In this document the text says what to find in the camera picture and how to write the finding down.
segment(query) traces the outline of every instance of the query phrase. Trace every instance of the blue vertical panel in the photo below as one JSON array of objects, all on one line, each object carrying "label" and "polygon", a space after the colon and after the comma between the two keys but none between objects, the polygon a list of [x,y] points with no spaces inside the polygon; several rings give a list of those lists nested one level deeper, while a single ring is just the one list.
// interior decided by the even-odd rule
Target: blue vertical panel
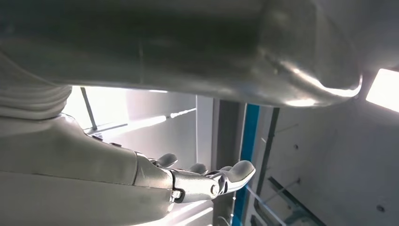
[{"label": "blue vertical panel", "polygon": [[[247,105],[244,122],[244,134],[242,136],[241,160],[252,161],[254,152],[256,128],[258,125],[259,106]],[[243,216],[244,206],[247,198],[247,190],[245,187],[236,193],[236,202],[234,205],[234,218],[232,226],[240,226]]]}]

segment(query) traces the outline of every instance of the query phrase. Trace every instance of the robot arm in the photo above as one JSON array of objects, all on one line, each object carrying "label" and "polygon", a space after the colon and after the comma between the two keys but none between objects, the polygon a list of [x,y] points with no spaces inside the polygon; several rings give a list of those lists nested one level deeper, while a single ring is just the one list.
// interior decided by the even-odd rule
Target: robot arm
[{"label": "robot arm", "polygon": [[86,135],[67,115],[0,118],[0,222],[3,225],[134,225],[166,216],[174,203],[212,200],[242,188],[248,161],[207,173]]}]

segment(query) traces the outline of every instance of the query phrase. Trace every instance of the window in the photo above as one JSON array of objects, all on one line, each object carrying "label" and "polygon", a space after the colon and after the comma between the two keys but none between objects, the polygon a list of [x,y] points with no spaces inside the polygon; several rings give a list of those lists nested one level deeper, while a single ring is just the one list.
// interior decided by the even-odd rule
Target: window
[{"label": "window", "polygon": [[74,86],[62,112],[88,131],[126,124],[126,89]]},{"label": "window", "polygon": [[399,72],[380,69],[368,92],[366,100],[399,112]]},{"label": "window", "polygon": [[[156,95],[168,93],[163,90],[148,91],[150,93],[158,93]],[[74,117],[88,134],[102,133],[101,136],[113,137],[128,131],[153,126],[165,122],[167,119],[173,119],[196,110],[196,108],[191,108],[176,113],[132,120],[129,118],[128,92],[130,92],[129,95],[134,94],[142,97],[150,94],[143,94],[143,92],[146,92],[145,90],[136,90],[134,92],[133,90],[120,88],[73,86],[72,93],[62,113]],[[136,101],[142,101],[140,102],[141,105],[150,104],[147,98],[137,98]]]}]

